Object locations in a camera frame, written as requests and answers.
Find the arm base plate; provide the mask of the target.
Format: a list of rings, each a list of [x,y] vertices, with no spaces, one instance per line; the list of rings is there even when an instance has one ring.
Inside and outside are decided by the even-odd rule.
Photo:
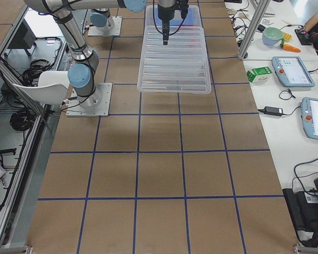
[[[122,17],[102,15],[90,16],[89,37],[118,37],[121,32]]]
[[[70,100],[66,107],[67,117],[108,117],[110,100],[112,94],[112,83],[95,84],[95,92],[85,100],[78,97],[75,89],[72,89],[71,97],[76,99]]]

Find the person forearm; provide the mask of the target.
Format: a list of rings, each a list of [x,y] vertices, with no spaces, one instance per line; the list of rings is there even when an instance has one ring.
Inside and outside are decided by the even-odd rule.
[[[318,24],[318,12],[316,12],[303,26],[306,32],[309,32],[316,24]]]

